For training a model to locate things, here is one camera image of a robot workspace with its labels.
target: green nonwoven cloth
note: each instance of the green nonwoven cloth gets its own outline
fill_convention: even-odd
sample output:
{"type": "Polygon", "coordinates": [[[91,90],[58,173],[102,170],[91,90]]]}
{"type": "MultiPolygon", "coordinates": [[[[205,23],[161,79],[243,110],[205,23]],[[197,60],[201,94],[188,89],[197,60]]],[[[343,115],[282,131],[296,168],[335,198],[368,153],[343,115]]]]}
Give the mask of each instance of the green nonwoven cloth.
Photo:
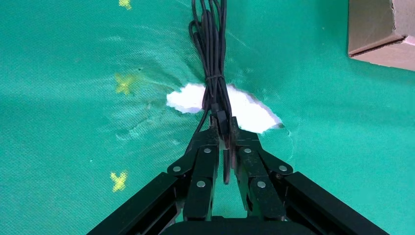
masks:
{"type": "MultiPolygon", "coordinates": [[[[201,114],[166,95],[203,83],[190,2],[0,2],[0,233],[85,234],[183,154],[201,114]]],[[[225,77],[284,123],[267,151],[412,235],[415,73],[349,59],[347,8],[229,0],[225,77]]],[[[220,180],[213,213],[244,217],[220,180]]]]}

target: cardboard edge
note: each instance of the cardboard edge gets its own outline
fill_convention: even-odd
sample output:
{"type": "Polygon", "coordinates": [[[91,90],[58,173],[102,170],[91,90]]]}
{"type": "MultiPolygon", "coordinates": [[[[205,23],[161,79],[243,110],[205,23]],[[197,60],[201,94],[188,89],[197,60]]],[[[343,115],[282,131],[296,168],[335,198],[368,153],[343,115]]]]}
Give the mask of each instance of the cardboard edge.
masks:
{"type": "Polygon", "coordinates": [[[402,36],[402,38],[400,38],[400,39],[390,41],[390,42],[387,42],[387,43],[384,43],[384,44],[381,44],[381,45],[378,45],[378,46],[375,46],[375,47],[369,47],[368,49],[359,51],[357,53],[353,53],[353,54],[349,53],[349,57],[353,58],[355,56],[365,54],[365,53],[377,50],[377,49],[382,48],[382,47],[387,47],[387,46],[394,45],[394,44],[400,44],[400,43],[403,43],[406,40],[406,38],[407,38],[406,36],[402,36]]]}
{"type": "Polygon", "coordinates": [[[405,39],[405,36],[392,32],[388,37],[385,37],[382,40],[376,41],[374,43],[365,45],[364,47],[349,51],[348,54],[349,54],[349,57],[353,57],[357,54],[362,54],[370,50],[374,50],[374,49],[384,47],[389,44],[403,41],[404,39],[405,39]]]}

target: metal screw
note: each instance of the metal screw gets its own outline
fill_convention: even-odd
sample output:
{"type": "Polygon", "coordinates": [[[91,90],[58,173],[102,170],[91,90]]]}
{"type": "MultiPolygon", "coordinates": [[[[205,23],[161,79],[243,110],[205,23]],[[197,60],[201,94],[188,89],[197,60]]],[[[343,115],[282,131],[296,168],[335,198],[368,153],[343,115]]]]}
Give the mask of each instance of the metal screw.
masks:
{"type": "Polygon", "coordinates": [[[281,170],[281,171],[287,171],[288,169],[287,169],[287,167],[286,166],[284,166],[284,165],[280,165],[279,166],[279,169],[281,170]]]}
{"type": "Polygon", "coordinates": [[[256,185],[258,185],[258,187],[260,187],[260,188],[265,188],[265,186],[266,186],[265,182],[263,182],[263,181],[258,181],[258,183],[256,185]]]}
{"type": "Polygon", "coordinates": [[[198,181],[196,185],[199,188],[203,188],[206,185],[206,183],[204,181],[198,181]]]}

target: wrinkled fabric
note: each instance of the wrinkled fabric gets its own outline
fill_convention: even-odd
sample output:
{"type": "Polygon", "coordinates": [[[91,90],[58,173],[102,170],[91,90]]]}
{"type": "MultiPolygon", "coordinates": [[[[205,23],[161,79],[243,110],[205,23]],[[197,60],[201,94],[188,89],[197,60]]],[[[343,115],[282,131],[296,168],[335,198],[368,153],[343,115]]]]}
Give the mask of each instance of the wrinkled fabric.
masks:
{"type": "MultiPolygon", "coordinates": [[[[202,114],[166,95],[204,80],[190,2],[0,3],[6,234],[85,234],[183,154],[202,114]]],[[[281,118],[260,135],[267,151],[388,233],[414,234],[415,73],[349,59],[347,7],[229,0],[225,77],[281,118]]],[[[218,177],[213,205],[246,215],[234,176],[218,177]]]]}

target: black cable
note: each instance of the black cable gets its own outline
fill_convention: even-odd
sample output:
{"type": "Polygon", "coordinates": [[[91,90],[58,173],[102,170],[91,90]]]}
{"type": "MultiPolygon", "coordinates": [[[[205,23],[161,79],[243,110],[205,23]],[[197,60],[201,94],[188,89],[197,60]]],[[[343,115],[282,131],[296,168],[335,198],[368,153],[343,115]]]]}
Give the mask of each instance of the black cable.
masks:
{"type": "Polygon", "coordinates": [[[227,1],[221,0],[219,4],[218,0],[200,0],[200,4],[202,7],[201,20],[197,15],[196,0],[192,0],[194,20],[189,24],[189,34],[202,61],[206,83],[202,102],[204,114],[195,133],[201,130],[209,111],[212,114],[225,111],[227,119],[232,117],[231,104],[223,75],[226,52],[227,1]],[[206,7],[206,1],[209,3],[209,9],[206,7]]]}

